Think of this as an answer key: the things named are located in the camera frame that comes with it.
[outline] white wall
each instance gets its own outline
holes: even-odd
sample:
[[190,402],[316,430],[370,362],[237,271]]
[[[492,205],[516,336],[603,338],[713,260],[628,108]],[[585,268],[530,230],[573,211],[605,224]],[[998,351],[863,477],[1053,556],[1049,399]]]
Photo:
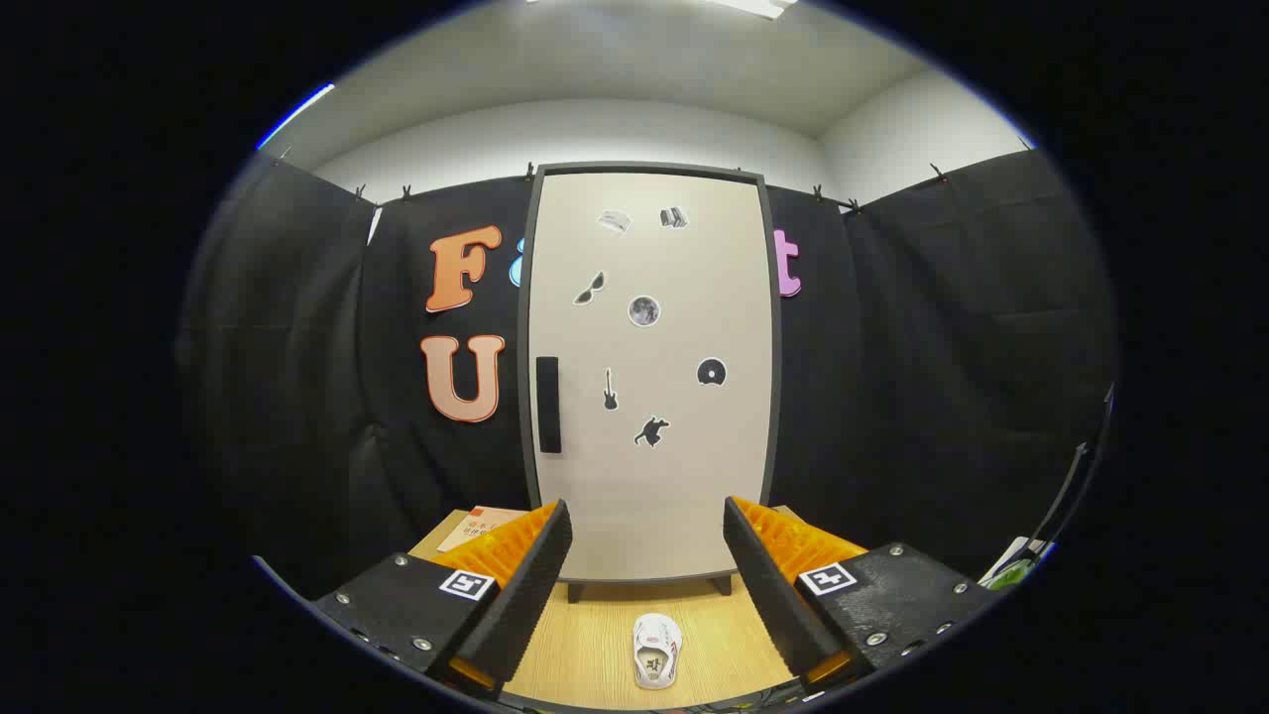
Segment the white wall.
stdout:
[[802,133],[735,114],[656,101],[577,99],[467,112],[363,145],[313,172],[383,203],[401,186],[423,193],[523,174],[528,162],[673,161],[764,175],[770,185],[836,195],[822,146]]
[[986,101],[938,70],[921,71],[868,99],[820,137],[841,200],[867,203],[933,178],[1025,150],[1019,132]]

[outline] door leg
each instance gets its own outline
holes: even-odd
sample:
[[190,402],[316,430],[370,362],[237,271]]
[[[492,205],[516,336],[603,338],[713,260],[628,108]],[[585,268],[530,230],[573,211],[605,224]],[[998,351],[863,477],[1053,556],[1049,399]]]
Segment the door leg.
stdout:
[[731,576],[722,576],[720,578],[709,578],[709,582],[718,588],[718,592],[727,596],[731,595]]

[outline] orange letter f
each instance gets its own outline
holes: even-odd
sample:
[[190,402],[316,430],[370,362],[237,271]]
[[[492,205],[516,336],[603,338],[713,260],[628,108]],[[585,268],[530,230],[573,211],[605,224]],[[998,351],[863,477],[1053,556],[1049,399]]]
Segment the orange letter f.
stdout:
[[[485,274],[485,247],[497,247],[503,243],[503,232],[497,226],[449,235],[431,242],[437,254],[437,270],[431,283],[431,297],[428,298],[428,311],[440,312],[452,307],[462,307],[472,301],[472,290],[463,287],[463,273],[472,282]],[[472,246],[463,255],[463,249]]]

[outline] ceiling light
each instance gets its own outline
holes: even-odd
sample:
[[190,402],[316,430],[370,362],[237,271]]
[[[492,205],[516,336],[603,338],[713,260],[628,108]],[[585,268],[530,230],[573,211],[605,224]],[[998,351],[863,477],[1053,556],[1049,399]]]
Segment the ceiling light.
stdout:
[[279,131],[282,131],[282,127],[284,127],[288,123],[291,123],[291,119],[296,118],[296,114],[298,114],[299,112],[303,112],[305,109],[307,109],[308,107],[311,107],[313,101],[316,101],[316,100],[321,99],[322,96],[325,96],[326,93],[330,91],[331,89],[335,89],[335,85],[334,84],[327,84],[326,86],[324,86],[320,90],[317,90],[317,94],[313,94],[312,96],[308,98],[307,101],[305,101],[303,104],[301,104],[298,109],[296,109],[294,112],[291,112],[289,117],[287,117],[286,119],[282,119],[282,123],[278,124],[278,127],[275,129],[270,131],[269,136],[264,137],[264,141],[261,141],[260,143],[256,145],[256,147],[255,147],[256,151],[259,151],[261,146],[264,146],[270,138],[273,138],[273,134],[275,134]]
[[[537,3],[538,0],[524,0],[525,3]],[[754,15],[774,20],[780,16],[780,13],[786,8],[797,3],[797,0],[706,0],[707,3],[713,3],[714,5],[726,5],[728,8],[735,8],[737,10],[744,10]]]

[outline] door frame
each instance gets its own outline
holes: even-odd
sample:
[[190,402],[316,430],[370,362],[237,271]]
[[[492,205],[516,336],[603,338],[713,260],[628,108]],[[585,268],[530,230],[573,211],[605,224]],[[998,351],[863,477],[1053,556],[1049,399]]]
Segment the door frame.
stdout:
[[669,174],[679,176],[698,176],[718,180],[746,183],[758,188],[758,200],[763,211],[763,230],[766,245],[768,292],[772,295],[772,411],[769,432],[766,435],[766,464],[763,469],[763,493],[760,503],[766,505],[772,490],[772,471],[775,467],[775,438],[779,432],[780,407],[780,289],[775,255],[775,233],[772,224],[772,205],[766,197],[766,181],[763,174],[740,169],[721,169],[692,164],[666,164],[657,161],[574,161],[562,164],[542,164],[533,178],[533,193],[529,197],[528,224],[524,227],[524,257],[520,265],[520,303],[516,318],[516,370],[520,396],[520,441],[524,448],[524,474],[528,482],[529,502],[533,509],[542,506],[542,492],[538,484],[537,446],[533,434],[533,405],[529,399],[529,380],[533,378],[529,365],[529,294],[533,284],[533,237],[538,223],[538,203],[542,198],[542,184],[547,176],[563,174]]

